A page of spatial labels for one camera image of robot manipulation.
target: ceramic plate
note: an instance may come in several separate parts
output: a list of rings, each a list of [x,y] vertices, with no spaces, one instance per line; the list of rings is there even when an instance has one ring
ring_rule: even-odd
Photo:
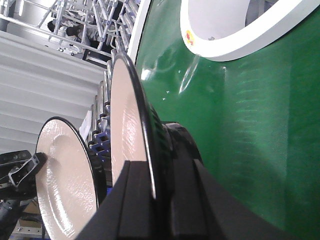
[[[52,240],[71,240],[98,207],[93,171],[85,145],[67,120],[49,119],[40,132],[37,153],[47,161],[36,175],[41,216]]]

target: white circular opening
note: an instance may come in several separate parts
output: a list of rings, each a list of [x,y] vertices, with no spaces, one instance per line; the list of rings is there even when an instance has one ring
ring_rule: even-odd
[[[194,54],[230,61],[277,40],[319,5],[320,0],[182,0],[181,35]]]

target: metal rack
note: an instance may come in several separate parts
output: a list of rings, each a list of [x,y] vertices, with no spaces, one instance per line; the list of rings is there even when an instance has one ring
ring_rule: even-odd
[[[127,51],[138,12],[138,5],[134,0],[125,0],[123,2],[118,19],[113,18],[119,3],[118,0],[55,0],[50,7],[43,6],[32,0],[23,0],[25,4],[46,10],[40,21],[36,25],[32,25],[9,16],[9,9],[13,5],[13,2],[15,0],[0,1],[0,5],[3,8],[3,11],[0,12],[0,19],[46,34],[48,41],[57,39],[59,41],[58,44],[61,46],[58,50],[61,52],[69,53],[70,55],[83,54],[84,60],[89,59],[104,65],[106,62],[101,61],[96,56],[84,54],[84,51],[88,50],[89,52],[95,52],[109,58],[115,52]],[[82,17],[71,16],[68,14],[70,10],[81,11]],[[55,16],[55,28],[53,32],[41,28],[49,15]],[[98,32],[99,41],[97,48],[85,44],[88,35],[88,25],[90,24],[89,15],[94,16],[96,22],[94,26]],[[83,25],[81,42],[67,38],[65,32],[67,27],[64,26],[65,20],[72,21],[76,25]],[[111,49],[114,50],[110,52],[102,51],[104,44],[110,45]]]

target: metal frame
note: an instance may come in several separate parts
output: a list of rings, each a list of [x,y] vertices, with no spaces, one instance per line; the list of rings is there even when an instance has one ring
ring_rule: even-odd
[[[15,237],[26,237],[26,238],[42,238],[42,227],[28,227],[28,226],[21,226],[19,221],[17,222],[13,232],[12,236]],[[44,237],[46,239],[49,238],[49,235],[47,232],[45,232]]]

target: person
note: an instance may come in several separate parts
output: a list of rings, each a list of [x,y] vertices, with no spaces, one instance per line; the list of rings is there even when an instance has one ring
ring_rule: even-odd
[[[65,30],[66,35],[69,37],[75,37],[77,42],[81,42],[84,31],[83,25],[70,26]],[[95,25],[86,25],[86,38],[84,44],[90,46],[91,41],[98,41],[99,32]]]

